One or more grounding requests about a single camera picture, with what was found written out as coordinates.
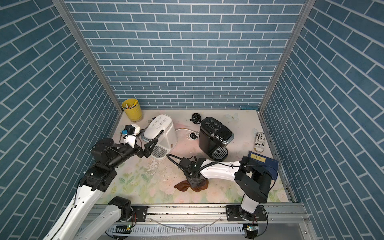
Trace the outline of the brown cloth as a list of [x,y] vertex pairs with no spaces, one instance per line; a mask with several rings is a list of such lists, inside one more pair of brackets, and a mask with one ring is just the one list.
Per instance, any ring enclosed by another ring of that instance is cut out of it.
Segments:
[[209,180],[204,179],[201,181],[192,181],[189,182],[188,180],[184,180],[174,186],[175,189],[181,192],[186,192],[188,189],[193,190],[194,192],[200,192],[203,190],[206,190],[209,185]]

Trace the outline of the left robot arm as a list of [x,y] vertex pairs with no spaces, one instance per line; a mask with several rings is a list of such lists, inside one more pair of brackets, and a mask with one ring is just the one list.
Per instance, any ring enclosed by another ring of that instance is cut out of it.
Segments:
[[95,164],[79,180],[74,197],[44,238],[96,240],[115,222],[135,223],[136,214],[131,207],[131,201],[114,197],[95,220],[82,231],[79,230],[95,203],[117,176],[116,169],[133,156],[148,158],[163,134],[164,131],[160,131],[143,147],[137,144],[136,136],[133,136],[132,146],[128,143],[116,144],[111,138],[99,140],[91,150]]

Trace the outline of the black coffee machine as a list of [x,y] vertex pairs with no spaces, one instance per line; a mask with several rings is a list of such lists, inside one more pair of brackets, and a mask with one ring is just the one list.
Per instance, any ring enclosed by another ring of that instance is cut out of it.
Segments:
[[201,121],[199,147],[212,160],[222,162],[229,152],[226,146],[234,139],[234,133],[213,117]]

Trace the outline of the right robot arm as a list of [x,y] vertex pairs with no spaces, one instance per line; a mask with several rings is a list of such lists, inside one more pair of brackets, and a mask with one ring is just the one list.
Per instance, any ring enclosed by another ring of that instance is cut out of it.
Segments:
[[274,174],[278,171],[273,167],[264,166],[261,162],[243,157],[237,162],[217,162],[209,159],[190,160],[182,158],[175,165],[182,170],[186,180],[175,185],[175,189],[185,192],[206,190],[210,179],[220,179],[236,183],[244,192],[238,213],[244,220],[254,221],[259,204],[268,200]]

